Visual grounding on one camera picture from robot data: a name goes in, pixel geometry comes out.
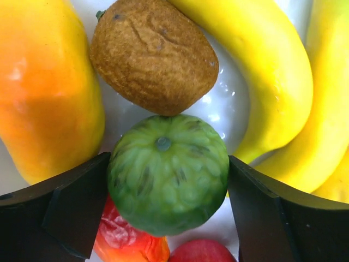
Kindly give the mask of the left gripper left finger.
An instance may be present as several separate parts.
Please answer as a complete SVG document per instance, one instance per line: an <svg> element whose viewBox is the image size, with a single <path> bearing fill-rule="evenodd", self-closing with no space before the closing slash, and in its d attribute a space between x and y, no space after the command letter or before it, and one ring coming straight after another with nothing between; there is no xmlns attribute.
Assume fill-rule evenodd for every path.
<svg viewBox="0 0 349 262"><path fill-rule="evenodd" d="M1 195L1 261L86 261L107 198L110 153Z"/></svg>

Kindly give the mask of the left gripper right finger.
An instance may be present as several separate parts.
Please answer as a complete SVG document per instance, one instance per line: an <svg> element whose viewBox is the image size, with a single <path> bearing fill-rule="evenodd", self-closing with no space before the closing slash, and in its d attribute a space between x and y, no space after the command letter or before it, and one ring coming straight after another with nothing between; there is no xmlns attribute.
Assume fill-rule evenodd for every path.
<svg viewBox="0 0 349 262"><path fill-rule="evenodd" d="M302 192L229 159L240 261L348 261L348 204Z"/></svg>

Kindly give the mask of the green fake custard apple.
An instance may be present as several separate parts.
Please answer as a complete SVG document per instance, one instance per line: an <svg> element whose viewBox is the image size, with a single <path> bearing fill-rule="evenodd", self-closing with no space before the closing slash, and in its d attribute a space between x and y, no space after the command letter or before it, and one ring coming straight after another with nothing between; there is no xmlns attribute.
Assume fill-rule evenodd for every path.
<svg viewBox="0 0 349 262"><path fill-rule="evenodd" d="M154 115L116 143L107 168L110 197L133 227L178 235L208 221L222 205L229 173L215 129L191 115Z"/></svg>

